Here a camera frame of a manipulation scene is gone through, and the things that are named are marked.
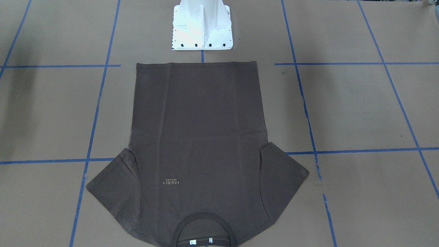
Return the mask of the brown t-shirt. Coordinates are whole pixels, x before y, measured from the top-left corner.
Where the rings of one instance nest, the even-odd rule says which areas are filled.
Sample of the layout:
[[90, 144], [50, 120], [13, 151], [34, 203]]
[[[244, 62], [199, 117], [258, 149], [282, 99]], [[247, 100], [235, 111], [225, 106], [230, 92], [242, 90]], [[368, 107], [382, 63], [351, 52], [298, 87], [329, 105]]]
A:
[[128, 147], [86, 186], [157, 247], [237, 247], [309, 171], [268, 141], [255, 61], [136, 66]]

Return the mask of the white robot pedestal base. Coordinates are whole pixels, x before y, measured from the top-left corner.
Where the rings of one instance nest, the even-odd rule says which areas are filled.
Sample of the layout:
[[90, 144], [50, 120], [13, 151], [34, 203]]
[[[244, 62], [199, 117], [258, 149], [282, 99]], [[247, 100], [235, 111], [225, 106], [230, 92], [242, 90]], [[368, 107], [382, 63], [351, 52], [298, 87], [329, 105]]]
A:
[[229, 50], [230, 7], [222, 0], [182, 0], [174, 6], [172, 50]]

